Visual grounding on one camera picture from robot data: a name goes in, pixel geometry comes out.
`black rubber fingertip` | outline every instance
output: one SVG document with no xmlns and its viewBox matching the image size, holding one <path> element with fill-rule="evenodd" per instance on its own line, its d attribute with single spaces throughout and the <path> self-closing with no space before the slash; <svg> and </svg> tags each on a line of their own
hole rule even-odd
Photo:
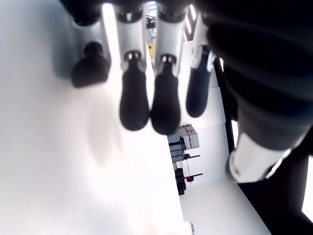
<svg viewBox="0 0 313 235">
<path fill-rule="evenodd" d="M 162 135 L 174 134 L 179 127 L 178 80 L 171 72 L 163 72 L 155 79 L 151 123 L 154 130 Z"/>
<path fill-rule="evenodd" d="M 210 75 L 211 73 L 206 69 L 206 63 L 202 61 L 197 69 L 190 70 L 186 110 L 193 118 L 200 117 L 205 111 Z"/>
<path fill-rule="evenodd" d="M 137 131 L 145 127 L 149 119 L 146 74 L 138 69 L 137 64 L 130 63 L 122 80 L 120 120 L 126 129 Z"/>
<path fill-rule="evenodd" d="M 90 55 L 79 61 L 72 70 L 72 83 L 76 88 L 106 82 L 109 63 L 99 55 Z"/>
</svg>

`machine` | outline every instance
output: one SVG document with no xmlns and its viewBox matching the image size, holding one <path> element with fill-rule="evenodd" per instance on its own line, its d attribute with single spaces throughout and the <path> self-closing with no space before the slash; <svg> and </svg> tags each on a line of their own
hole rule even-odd
<svg viewBox="0 0 313 235">
<path fill-rule="evenodd" d="M 297 1 L 158 0 L 155 94 L 149 110 L 145 88 L 144 0 L 61 0 L 73 18 L 81 61 L 72 70 L 77 88 L 105 82 L 110 50 L 101 21 L 101 5 L 114 5 L 123 70 L 120 119 L 128 130 L 151 119 L 162 135 L 180 122 L 178 73 L 187 6 L 201 12 L 186 109 L 199 117 L 208 97 L 210 65 L 224 61 L 224 79 L 236 98 L 237 148 L 226 170 L 236 182 L 272 175 L 313 124 L 311 3 Z"/>
</svg>

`white cylindrical part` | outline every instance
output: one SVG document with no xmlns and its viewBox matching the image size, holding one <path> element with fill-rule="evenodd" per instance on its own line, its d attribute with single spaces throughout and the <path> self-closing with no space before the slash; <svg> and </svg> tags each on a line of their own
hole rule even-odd
<svg viewBox="0 0 313 235">
<path fill-rule="evenodd" d="M 182 32 L 184 21 L 178 23 L 165 22 L 162 19 L 157 20 L 156 29 L 156 75 L 162 72 L 161 56 L 164 54 L 173 55 L 176 58 L 174 64 L 174 76 L 178 75 L 180 54 L 182 49 Z"/>
<path fill-rule="evenodd" d="M 208 31 L 208 27 L 204 25 L 202 21 L 202 13 L 198 14 L 198 19 L 196 22 L 195 34 L 193 39 L 193 47 L 192 47 L 192 61 L 191 67 L 196 69 L 199 67 L 203 46 L 208 45 L 208 40 L 206 38 L 206 33 Z"/>
<path fill-rule="evenodd" d="M 146 71 L 146 21 L 144 15 L 137 22 L 125 23 L 116 19 L 119 52 L 121 67 L 125 71 L 128 69 L 128 61 L 124 56 L 129 51 L 140 51 L 141 63 L 139 69 Z"/>
<path fill-rule="evenodd" d="M 230 173 L 239 183 L 262 180 L 268 170 L 289 155 L 290 151 L 291 149 L 275 151 L 264 148 L 246 133 L 241 133 L 237 148 L 230 155 Z"/>
<path fill-rule="evenodd" d="M 102 46 L 104 58 L 111 61 L 110 49 L 102 14 L 99 20 L 91 25 L 80 26 L 74 20 L 72 21 L 72 24 L 75 31 L 80 57 L 83 58 L 85 56 L 84 50 L 89 43 L 97 42 Z"/>
</svg>

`white table surface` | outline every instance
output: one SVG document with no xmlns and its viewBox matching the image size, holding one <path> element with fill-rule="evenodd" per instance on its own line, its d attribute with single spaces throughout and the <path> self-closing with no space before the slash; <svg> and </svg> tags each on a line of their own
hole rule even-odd
<svg viewBox="0 0 313 235">
<path fill-rule="evenodd" d="M 167 138 L 119 122 L 115 21 L 108 82 L 77 90 L 58 1 L 1 1 L 0 19 L 0 234 L 157 234 L 183 222 Z M 153 83 L 148 63 L 150 103 Z"/>
</svg>

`robotic hand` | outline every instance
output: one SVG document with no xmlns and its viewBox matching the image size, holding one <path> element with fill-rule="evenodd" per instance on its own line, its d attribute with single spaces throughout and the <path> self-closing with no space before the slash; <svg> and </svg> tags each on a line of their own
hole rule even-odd
<svg viewBox="0 0 313 235">
<path fill-rule="evenodd" d="M 232 179 L 241 183 L 264 179 L 312 126 L 312 3 L 158 0 L 155 97 L 149 113 L 145 87 L 145 1 L 61 2 L 73 18 L 81 54 L 81 61 L 72 71 L 72 82 L 77 88 L 108 78 L 111 59 L 101 5 L 114 5 L 123 70 L 120 119 L 126 129 L 143 128 L 149 116 L 160 134 L 169 135 L 178 128 L 177 76 L 189 4 L 201 12 L 194 36 L 186 109 L 195 118 L 204 112 L 210 65 L 215 55 L 222 58 L 226 86 L 238 103 L 239 140 L 227 165 Z"/>
</svg>

